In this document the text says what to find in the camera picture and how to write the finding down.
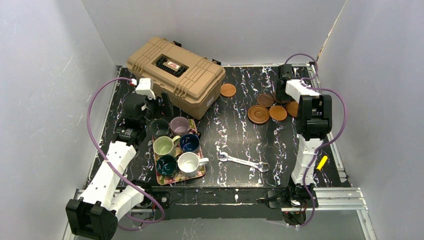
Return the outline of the ringed orange wooden coaster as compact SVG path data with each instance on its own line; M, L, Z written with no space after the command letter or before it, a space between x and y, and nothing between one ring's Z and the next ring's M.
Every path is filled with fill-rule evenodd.
M287 113L294 118L296 118L298 115L298 107L299 107L299 104L296 101L290 101L285 105L285 109Z

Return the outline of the dark walnut wooden coaster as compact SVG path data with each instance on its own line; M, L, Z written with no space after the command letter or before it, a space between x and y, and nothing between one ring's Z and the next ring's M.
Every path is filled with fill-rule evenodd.
M285 104L287 104L287 103L289 103L291 100L289 99L289 100L281 100L281 99L278 99L277 98L277 93L276 92L273 92L273 94L272 94L272 96L273 96L273 100L277 103L277 104L281 104L281 105L285 105Z

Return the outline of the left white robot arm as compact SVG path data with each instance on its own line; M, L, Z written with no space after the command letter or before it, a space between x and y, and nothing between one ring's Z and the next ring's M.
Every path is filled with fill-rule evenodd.
M95 145L103 156L101 166L79 198L70 199L66 205L72 234L92 240L110 240L119 228L119 220L145 199L160 210L160 221L165 218L164 204L150 194L151 186L123 176L147 135L148 123L159 112L152 90L127 96L107 153Z

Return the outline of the light orange wooden coaster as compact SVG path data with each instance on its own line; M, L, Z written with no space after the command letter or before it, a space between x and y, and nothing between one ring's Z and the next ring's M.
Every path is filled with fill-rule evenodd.
M236 87L231 83L224 83L220 88L220 94L226 98L233 97L236 92Z

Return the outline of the ringed brown wooden coaster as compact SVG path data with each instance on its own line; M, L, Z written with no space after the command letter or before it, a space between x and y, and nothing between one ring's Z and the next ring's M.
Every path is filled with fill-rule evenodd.
M264 124L270 118L269 110L262 105L253 105L247 111L249 120L254 124Z

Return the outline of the navy blue mug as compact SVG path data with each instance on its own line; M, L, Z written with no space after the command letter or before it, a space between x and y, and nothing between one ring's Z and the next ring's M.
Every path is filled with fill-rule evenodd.
M183 153L198 153L200 150L200 138L202 134L200 132L192 134L186 134L180 138L179 146Z

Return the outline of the white mug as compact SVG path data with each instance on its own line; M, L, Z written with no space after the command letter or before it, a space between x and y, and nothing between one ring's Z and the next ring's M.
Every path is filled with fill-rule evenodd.
M197 175L200 167L209 163L207 157L201 158L193 152L181 154L177 160L177 165L185 177L192 178Z

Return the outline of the dark brown wooden coaster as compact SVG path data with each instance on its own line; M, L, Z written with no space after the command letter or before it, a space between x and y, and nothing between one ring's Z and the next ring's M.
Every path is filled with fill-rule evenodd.
M275 103L274 97L270 94L267 94L267 93L262 93L262 94L258 95L256 101L259 105L261 105L265 108L270 108Z

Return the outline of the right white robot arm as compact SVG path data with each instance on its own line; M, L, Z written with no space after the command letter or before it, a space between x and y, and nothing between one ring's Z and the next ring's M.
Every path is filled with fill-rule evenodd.
M295 129L299 134L296 164L287 186L287 197L300 201L311 199L313 191L316 150L323 144L332 129L332 97L310 89L301 79L295 79L291 64L278 67L276 82L278 100L291 100L298 104Z

